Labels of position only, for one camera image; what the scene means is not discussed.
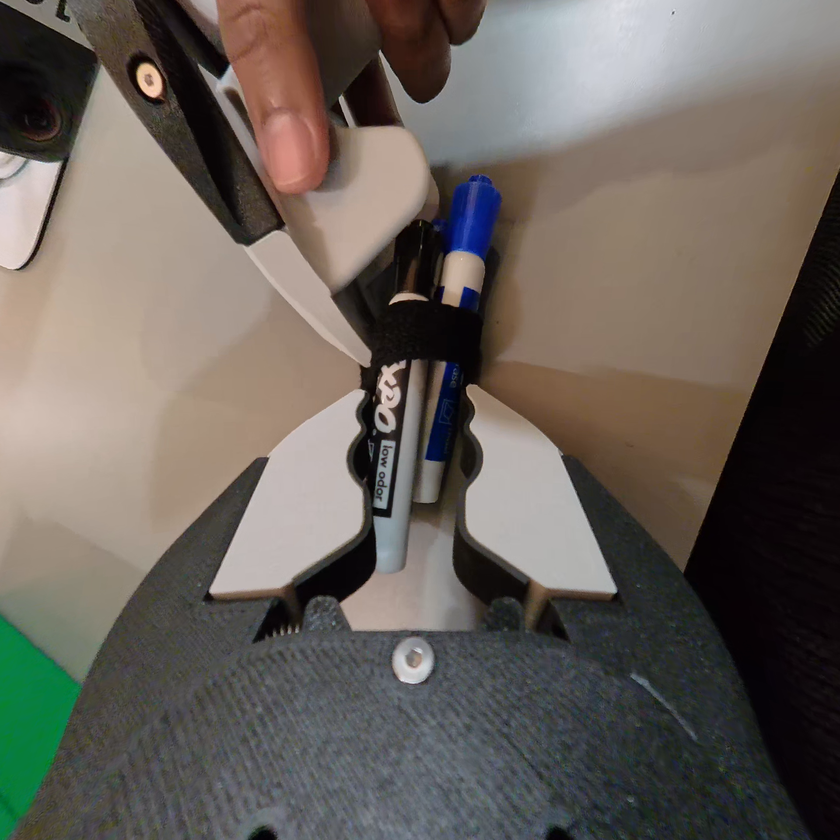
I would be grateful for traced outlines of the black dry erase marker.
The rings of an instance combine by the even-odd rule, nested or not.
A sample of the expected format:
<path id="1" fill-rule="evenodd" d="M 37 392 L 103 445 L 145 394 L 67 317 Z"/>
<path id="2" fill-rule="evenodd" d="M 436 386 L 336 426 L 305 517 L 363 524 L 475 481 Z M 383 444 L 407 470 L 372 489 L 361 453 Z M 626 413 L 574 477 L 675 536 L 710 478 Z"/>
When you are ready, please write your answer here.
<path id="1" fill-rule="evenodd" d="M 368 479 L 376 570 L 384 574 L 402 571 L 406 564 L 427 383 L 419 330 L 437 283 L 440 253 L 440 235 L 424 220 L 410 223 L 395 242 L 395 295 L 384 317 L 385 350 L 375 379 Z"/>

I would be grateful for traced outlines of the green plastic bin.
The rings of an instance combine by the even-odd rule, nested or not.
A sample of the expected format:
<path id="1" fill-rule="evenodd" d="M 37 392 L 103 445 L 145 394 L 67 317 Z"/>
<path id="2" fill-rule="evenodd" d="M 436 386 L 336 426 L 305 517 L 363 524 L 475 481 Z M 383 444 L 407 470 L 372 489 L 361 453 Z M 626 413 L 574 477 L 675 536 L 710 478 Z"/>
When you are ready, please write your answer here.
<path id="1" fill-rule="evenodd" d="M 79 691 L 62 667 L 1 620 L 1 838 L 31 806 Z"/>

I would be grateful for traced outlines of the person's black clothing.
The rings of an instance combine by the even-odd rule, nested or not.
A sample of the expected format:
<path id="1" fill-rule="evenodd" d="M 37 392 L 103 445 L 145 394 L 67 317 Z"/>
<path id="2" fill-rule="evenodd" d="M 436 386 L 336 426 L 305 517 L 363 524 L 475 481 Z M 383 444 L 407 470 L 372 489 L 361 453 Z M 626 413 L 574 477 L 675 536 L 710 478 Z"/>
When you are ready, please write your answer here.
<path id="1" fill-rule="evenodd" d="M 839 838 L 839 180 L 686 566 L 812 838 Z"/>

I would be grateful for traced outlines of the person's right hand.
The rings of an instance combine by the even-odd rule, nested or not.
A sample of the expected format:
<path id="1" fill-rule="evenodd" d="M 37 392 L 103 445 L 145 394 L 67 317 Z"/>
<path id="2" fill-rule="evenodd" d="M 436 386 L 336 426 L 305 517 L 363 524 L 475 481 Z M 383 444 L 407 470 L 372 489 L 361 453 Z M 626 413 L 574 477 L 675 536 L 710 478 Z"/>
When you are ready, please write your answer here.
<path id="1" fill-rule="evenodd" d="M 381 53 L 410 99 L 432 101 L 450 73 L 451 49 L 480 26 L 483 1 L 368 1 Z M 225 53 L 243 88 L 266 172 L 280 193 L 320 186 L 329 165 L 328 108 L 306 3 L 220 1 Z"/>

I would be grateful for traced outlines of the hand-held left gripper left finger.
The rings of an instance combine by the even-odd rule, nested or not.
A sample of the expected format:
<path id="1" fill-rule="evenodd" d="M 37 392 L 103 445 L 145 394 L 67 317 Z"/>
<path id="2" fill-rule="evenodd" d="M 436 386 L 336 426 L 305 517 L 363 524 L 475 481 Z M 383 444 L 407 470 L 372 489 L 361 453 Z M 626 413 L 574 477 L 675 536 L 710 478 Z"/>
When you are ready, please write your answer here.
<path id="1" fill-rule="evenodd" d="M 367 401 L 351 391 L 270 451 L 209 586 L 214 600 L 342 601 L 372 577 L 371 502 L 354 466 Z"/>

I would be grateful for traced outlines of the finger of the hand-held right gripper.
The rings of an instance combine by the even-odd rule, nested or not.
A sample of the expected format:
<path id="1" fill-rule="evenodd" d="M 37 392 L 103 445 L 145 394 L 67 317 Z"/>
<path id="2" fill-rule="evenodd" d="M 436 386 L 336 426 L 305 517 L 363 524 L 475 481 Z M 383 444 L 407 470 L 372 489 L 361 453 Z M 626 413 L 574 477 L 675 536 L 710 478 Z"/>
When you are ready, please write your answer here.
<path id="1" fill-rule="evenodd" d="M 216 100 L 235 138 L 268 193 L 275 187 L 259 153 L 255 131 L 245 105 L 242 87 L 232 66 L 216 81 Z"/>
<path id="2" fill-rule="evenodd" d="M 312 328 L 355 363 L 371 350 L 357 317 L 338 303 L 426 204 L 431 173 L 421 144 L 396 126 L 334 129 L 337 157 L 315 191 L 283 195 L 248 152 L 283 226 L 246 254 Z"/>

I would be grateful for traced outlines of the grey desk with wooden edge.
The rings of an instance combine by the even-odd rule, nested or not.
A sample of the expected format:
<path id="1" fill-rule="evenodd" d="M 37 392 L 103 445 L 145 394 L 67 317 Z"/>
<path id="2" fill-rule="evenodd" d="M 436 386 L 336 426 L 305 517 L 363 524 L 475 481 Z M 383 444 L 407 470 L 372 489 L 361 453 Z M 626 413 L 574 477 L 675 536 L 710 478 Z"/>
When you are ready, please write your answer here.
<path id="1" fill-rule="evenodd" d="M 493 2 L 425 106 L 503 195 L 480 385 L 684 568 L 838 172 L 838 2 Z M 103 71 L 2 270 L 2 615 L 83 680 L 146 572 L 359 383 Z"/>

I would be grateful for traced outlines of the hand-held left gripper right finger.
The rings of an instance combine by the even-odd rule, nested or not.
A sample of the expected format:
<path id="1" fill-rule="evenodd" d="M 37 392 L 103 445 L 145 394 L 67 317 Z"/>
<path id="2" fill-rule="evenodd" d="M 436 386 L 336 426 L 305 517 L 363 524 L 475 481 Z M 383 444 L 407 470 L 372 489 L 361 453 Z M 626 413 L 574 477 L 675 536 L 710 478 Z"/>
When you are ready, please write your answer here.
<path id="1" fill-rule="evenodd" d="M 536 628 L 552 599 L 618 589 L 564 462 L 542 431 L 477 385 L 465 390 L 453 566 L 489 606 L 509 597 Z"/>

